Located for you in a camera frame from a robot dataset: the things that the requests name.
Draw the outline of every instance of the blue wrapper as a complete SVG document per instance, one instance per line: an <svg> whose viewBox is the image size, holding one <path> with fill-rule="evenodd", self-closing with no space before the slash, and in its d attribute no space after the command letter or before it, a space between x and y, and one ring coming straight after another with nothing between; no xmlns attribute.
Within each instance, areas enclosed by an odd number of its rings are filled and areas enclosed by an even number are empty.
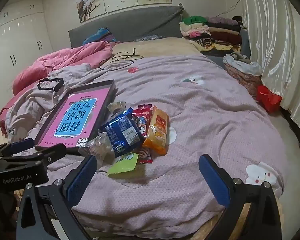
<svg viewBox="0 0 300 240"><path fill-rule="evenodd" d="M129 108L122 114L100 127L110 139L115 157L119 157L140 147L144 142L137 124L132 120L133 109Z"/></svg>

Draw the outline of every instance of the bolt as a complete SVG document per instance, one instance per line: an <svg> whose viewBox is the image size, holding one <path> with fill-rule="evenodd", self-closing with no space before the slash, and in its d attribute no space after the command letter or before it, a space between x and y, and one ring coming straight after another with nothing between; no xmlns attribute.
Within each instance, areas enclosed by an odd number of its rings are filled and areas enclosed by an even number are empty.
<svg viewBox="0 0 300 240"><path fill-rule="evenodd" d="M270 187L271 187L270 183L267 182L267 181L265 181L265 182L263 183L263 186L265 186L266 188L270 188Z"/></svg>
<svg viewBox="0 0 300 240"><path fill-rule="evenodd" d="M55 181L54 181L54 185L56 185L56 186L59 186L59 185L61 185L63 183L63 180L62 179L56 179Z"/></svg>
<svg viewBox="0 0 300 240"><path fill-rule="evenodd" d="M26 189L30 189L30 188L32 188L32 183L28 183L28 184L26 185Z"/></svg>
<svg viewBox="0 0 300 240"><path fill-rule="evenodd" d="M236 185L240 185L240 184L242 183L242 180L239 179L239 178L234 178L234 179L233 179L233 182L234 182L234 184L236 184Z"/></svg>

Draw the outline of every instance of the curtain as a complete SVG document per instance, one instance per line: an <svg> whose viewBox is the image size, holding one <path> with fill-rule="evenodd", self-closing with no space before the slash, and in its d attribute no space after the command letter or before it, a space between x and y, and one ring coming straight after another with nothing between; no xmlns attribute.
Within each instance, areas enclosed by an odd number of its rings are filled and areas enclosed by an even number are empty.
<svg viewBox="0 0 300 240"><path fill-rule="evenodd" d="M242 0L251 60L263 68L262 82L283 99L300 128L300 15L289 0Z"/></svg>

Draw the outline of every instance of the headboard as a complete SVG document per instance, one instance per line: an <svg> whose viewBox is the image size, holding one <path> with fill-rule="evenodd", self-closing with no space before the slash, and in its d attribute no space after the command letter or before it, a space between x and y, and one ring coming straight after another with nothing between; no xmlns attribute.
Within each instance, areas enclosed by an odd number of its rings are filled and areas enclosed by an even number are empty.
<svg viewBox="0 0 300 240"><path fill-rule="evenodd" d="M108 27L120 42L134 41L149 34L164 38L181 38L179 22L183 12L178 6L155 6L138 8L110 14L69 30L71 47L80 47L84 40L95 34L99 28Z"/></svg>

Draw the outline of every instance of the gray blanket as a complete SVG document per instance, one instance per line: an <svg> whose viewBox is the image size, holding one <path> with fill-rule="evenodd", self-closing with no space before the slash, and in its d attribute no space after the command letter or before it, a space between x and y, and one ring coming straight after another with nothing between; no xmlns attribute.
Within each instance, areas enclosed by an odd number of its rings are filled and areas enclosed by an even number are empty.
<svg viewBox="0 0 300 240"><path fill-rule="evenodd" d="M132 107L151 103L169 115L177 139L166 156L154 154L152 164L138 165L115 178L106 176L110 162L95 173L73 208L84 226L162 239L195 232L223 209L198 169L199 157L205 153L230 176L257 185L266 180L281 195L287 167L282 139L267 113L226 71L205 56L144 58L133 67L137 67L134 73L126 68L89 71L86 65L51 72L65 79L58 94L33 88L7 114L10 141L35 138L68 88L114 79L117 101ZM51 164L49 183L64 178L81 160L67 155Z"/></svg>

